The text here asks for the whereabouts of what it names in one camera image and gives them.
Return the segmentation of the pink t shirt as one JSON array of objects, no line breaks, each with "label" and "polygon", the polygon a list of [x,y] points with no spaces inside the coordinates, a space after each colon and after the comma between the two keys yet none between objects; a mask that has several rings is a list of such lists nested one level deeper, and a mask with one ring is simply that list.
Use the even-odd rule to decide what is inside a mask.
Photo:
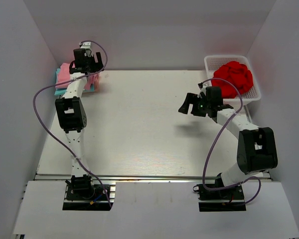
[{"label": "pink t shirt", "polygon": [[[56,71],[56,83],[63,83],[62,85],[55,86],[55,89],[58,90],[65,90],[69,83],[64,83],[70,80],[70,73],[69,73],[69,63],[63,63],[60,68]],[[84,91],[93,92],[94,89],[94,77],[95,75],[89,76],[87,80],[87,84],[84,87]]]}]

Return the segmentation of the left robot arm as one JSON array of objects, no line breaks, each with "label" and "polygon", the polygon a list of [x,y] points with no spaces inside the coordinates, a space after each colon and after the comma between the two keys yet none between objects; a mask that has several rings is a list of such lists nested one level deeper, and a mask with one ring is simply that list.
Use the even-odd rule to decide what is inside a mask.
[{"label": "left robot arm", "polygon": [[81,96],[88,83],[88,74],[96,73],[103,68],[101,53],[92,53],[90,47],[81,46],[73,50],[74,61],[69,65],[70,79],[65,94],[55,101],[60,127],[64,130],[69,148],[73,155],[72,176],[69,183],[73,190],[85,199],[95,194],[95,186],[91,176],[81,167],[84,162],[84,128],[87,126],[87,116],[81,101]]}]

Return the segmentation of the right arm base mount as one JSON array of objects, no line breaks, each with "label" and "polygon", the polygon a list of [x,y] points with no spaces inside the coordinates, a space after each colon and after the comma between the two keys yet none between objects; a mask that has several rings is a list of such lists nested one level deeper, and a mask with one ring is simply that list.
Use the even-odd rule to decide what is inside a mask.
[{"label": "right arm base mount", "polygon": [[245,197],[241,186],[226,190],[206,190],[202,184],[193,186],[198,195],[200,212],[243,212],[246,211]]}]

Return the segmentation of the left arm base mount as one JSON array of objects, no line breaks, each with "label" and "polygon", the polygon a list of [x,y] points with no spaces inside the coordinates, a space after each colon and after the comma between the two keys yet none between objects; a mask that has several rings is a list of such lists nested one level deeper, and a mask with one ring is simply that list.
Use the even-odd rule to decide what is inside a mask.
[{"label": "left arm base mount", "polygon": [[72,176],[66,180],[62,210],[64,211],[110,211],[115,197],[115,187],[96,184],[92,177]]}]

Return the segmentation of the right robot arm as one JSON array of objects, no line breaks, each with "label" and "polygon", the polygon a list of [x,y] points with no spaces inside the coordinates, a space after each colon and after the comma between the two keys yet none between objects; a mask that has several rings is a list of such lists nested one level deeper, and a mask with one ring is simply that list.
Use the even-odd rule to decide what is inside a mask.
[{"label": "right robot arm", "polygon": [[260,172],[274,169],[278,156],[274,132],[270,127],[259,127],[239,114],[231,105],[225,104],[219,87],[203,87],[199,94],[187,93],[178,110],[197,117],[210,117],[221,125],[220,132],[228,130],[237,140],[236,162],[215,179],[215,186],[203,188],[215,191],[222,199],[233,193],[233,187],[254,179]]}]

